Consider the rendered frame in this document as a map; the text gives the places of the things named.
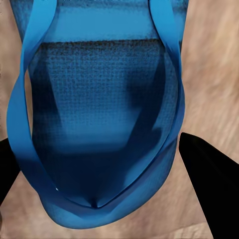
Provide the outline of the sandal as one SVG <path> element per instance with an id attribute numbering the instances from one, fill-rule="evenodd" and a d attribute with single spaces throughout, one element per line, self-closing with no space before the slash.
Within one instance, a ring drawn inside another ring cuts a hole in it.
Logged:
<path id="1" fill-rule="evenodd" d="M 159 191 L 174 161 L 189 0 L 9 2 L 22 50 L 6 127 L 22 173 L 62 227 L 130 215 Z"/>

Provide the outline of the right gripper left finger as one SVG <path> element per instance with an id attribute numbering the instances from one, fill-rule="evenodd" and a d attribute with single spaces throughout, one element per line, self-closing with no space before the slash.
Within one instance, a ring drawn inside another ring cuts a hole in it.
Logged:
<path id="1" fill-rule="evenodd" d="M 0 141 L 0 206 L 20 171 L 8 138 Z"/>

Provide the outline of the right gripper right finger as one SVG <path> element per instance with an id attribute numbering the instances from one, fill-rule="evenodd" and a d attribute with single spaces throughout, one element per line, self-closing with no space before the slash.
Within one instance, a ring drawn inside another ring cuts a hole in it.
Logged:
<path id="1" fill-rule="evenodd" d="M 214 239 L 239 239 L 239 164 L 182 132 L 179 152 Z"/>

